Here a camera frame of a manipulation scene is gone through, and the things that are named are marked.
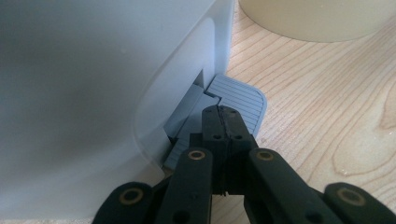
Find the white cylindrical object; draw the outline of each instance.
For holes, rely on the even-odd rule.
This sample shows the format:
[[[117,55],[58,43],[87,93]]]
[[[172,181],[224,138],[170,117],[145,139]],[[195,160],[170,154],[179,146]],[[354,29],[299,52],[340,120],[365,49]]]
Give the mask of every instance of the white cylindrical object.
[[[395,0],[239,0],[260,26],[287,37],[334,42],[379,30],[396,14]]]

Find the wooden table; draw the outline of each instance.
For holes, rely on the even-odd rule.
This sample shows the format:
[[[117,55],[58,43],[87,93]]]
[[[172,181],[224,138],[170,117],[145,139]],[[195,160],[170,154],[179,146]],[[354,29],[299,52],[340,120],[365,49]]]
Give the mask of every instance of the wooden table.
[[[396,213],[396,18],[378,33],[312,43],[271,33],[236,3],[228,76],[268,108],[257,142],[309,186],[347,182]],[[249,223],[243,197],[215,196],[212,223]]]

